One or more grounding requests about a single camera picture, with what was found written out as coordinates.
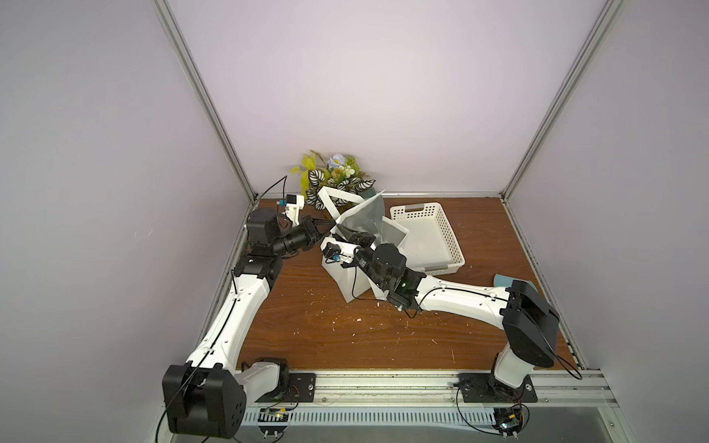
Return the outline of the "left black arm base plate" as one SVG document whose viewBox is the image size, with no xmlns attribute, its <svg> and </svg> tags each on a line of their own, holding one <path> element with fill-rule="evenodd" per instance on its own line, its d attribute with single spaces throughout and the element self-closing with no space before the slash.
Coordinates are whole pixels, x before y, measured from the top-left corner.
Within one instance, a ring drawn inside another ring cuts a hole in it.
<svg viewBox="0 0 709 443">
<path fill-rule="evenodd" d="M 312 403 L 315 398 L 317 375 L 308 372 L 291 373 L 288 383 L 262 395 L 256 403 Z"/>
</svg>

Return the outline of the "white insulated delivery bag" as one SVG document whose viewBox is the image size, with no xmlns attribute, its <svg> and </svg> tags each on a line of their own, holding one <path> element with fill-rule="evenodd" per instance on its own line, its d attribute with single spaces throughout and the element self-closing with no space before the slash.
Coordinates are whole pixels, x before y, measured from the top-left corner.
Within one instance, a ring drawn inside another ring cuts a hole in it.
<svg viewBox="0 0 709 443">
<path fill-rule="evenodd" d="M 373 290 L 377 300 L 385 293 L 369 277 L 350 263 L 358 247 L 375 249 L 379 245 L 392 244 L 404 250 L 409 230 L 385 215 L 385 202 L 381 192 L 364 199 L 338 188 L 325 186 L 317 193 L 335 226 L 322 240 L 321 249 L 336 245 L 334 258 L 325 256 L 322 267 L 330 274 L 343 298 L 350 303 L 368 290 Z"/>
</svg>

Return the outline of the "artificial potted plant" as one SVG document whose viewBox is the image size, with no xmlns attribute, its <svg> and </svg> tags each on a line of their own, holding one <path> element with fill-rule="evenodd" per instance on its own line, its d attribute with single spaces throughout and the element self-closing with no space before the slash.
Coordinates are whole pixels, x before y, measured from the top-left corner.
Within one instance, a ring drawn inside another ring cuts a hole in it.
<svg viewBox="0 0 709 443">
<path fill-rule="evenodd" d="M 326 157 L 317 151 L 310 151 L 302 156 L 301 164 L 293 167 L 290 173 L 299 177 L 306 205 L 316 210 L 325 210 L 318 196 L 321 188 L 339 189 L 363 199 L 376 194 L 376 181 L 360 168 L 353 155 L 337 153 Z"/>
</svg>

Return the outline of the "right small circuit board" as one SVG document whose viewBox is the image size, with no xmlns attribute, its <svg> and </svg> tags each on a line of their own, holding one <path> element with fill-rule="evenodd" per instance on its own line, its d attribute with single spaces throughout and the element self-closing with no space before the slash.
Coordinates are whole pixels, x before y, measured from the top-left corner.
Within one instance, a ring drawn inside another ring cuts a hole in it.
<svg viewBox="0 0 709 443">
<path fill-rule="evenodd" d="M 507 439 L 507 437 L 518 439 L 519 433 L 524 428 L 524 414 L 522 408 L 494 409 L 492 427 L 504 437 L 504 439 Z"/>
</svg>

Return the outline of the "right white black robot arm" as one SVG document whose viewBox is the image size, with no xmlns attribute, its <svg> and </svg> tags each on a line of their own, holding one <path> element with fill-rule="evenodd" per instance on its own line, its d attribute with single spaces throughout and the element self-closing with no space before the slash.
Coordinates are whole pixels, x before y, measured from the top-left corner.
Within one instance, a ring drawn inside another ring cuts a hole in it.
<svg viewBox="0 0 709 443">
<path fill-rule="evenodd" d="M 513 280 L 502 287 L 458 284 L 409 268 L 393 244 L 344 242 L 339 248 L 343 267 L 363 272 L 390 305 L 409 317 L 443 312 L 502 330 L 506 344 L 494 360 L 490 387 L 520 389 L 534 369 L 554 367 L 559 314 L 528 282 Z"/>
</svg>

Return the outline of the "small circuit board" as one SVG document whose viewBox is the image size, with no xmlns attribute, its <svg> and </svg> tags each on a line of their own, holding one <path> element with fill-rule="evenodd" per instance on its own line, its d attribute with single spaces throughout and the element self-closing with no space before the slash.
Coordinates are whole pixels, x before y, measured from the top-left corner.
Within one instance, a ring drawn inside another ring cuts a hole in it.
<svg viewBox="0 0 709 443">
<path fill-rule="evenodd" d="M 524 428 L 524 414 L 522 408 L 494 409 L 492 427 L 504 437 L 504 439 L 507 439 L 507 437 L 518 439 L 519 433 Z"/>
<path fill-rule="evenodd" d="M 258 412 L 257 426 L 267 441 L 278 441 L 289 426 L 291 411 L 285 408 L 262 408 Z"/>
</svg>

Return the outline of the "white perforated plastic basket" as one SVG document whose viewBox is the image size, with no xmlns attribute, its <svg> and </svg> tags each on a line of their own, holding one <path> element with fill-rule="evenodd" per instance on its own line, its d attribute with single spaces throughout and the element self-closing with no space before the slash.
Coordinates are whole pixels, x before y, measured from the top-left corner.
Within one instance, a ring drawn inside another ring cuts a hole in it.
<svg viewBox="0 0 709 443">
<path fill-rule="evenodd" d="M 452 225 L 438 202 L 394 206 L 391 219 L 408 230 L 402 250 L 407 266 L 428 275 L 456 273 L 465 257 Z"/>
</svg>

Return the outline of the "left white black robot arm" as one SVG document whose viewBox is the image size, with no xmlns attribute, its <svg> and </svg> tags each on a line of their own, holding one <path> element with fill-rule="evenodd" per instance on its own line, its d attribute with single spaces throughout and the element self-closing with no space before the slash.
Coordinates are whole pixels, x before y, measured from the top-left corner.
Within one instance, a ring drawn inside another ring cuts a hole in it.
<svg viewBox="0 0 709 443">
<path fill-rule="evenodd" d="M 334 222 L 306 215 L 284 230 L 281 216 L 272 208 L 258 208 L 247 218 L 249 247 L 231 271 L 222 308 L 186 363 L 170 365 L 162 378 L 159 431 L 232 439 L 251 404 L 265 397 L 281 401 L 288 395 L 286 360 L 266 357 L 240 367 L 238 357 L 284 261 L 315 247 Z"/>
</svg>

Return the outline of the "left small circuit board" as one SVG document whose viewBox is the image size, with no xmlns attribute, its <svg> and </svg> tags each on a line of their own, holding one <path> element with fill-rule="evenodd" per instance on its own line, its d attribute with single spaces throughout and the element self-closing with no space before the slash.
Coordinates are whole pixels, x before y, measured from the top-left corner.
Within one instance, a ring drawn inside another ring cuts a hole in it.
<svg viewBox="0 0 709 443">
<path fill-rule="evenodd" d="M 291 411 L 285 408 L 262 408 L 258 412 L 257 426 L 267 441 L 278 441 L 289 426 Z"/>
</svg>

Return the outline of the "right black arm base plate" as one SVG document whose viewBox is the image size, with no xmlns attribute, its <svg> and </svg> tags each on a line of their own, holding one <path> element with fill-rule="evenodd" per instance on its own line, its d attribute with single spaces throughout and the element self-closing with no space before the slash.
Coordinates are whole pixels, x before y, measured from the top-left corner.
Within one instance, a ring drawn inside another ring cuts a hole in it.
<svg viewBox="0 0 709 443">
<path fill-rule="evenodd" d="M 464 402 L 536 403 L 537 392 L 529 375 L 518 388 L 511 388 L 494 378 L 492 373 L 460 373 L 453 384 L 461 390 Z"/>
</svg>

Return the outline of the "teal plastic scoop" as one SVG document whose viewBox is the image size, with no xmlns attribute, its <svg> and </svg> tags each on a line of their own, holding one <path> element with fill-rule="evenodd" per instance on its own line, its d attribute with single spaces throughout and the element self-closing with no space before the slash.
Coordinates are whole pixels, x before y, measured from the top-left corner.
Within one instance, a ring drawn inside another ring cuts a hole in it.
<svg viewBox="0 0 709 443">
<path fill-rule="evenodd" d="M 518 279 L 518 278 L 514 278 L 514 277 L 510 277 L 510 276 L 506 276 L 506 275 L 502 275 L 502 274 L 495 274 L 495 276 L 493 278 L 493 286 L 508 288 L 508 287 L 511 287 L 513 282 L 517 281 L 517 280 L 523 281 L 522 279 Z M 531 282 L 531 281 L 523 281 L 523 282 L 526 282 L 527 284 L 532 286 L 535 289 L 535 291 L 538 291 L 537 287 L 535 286 L 535 284 L 533 282 Z"/>
</svg>

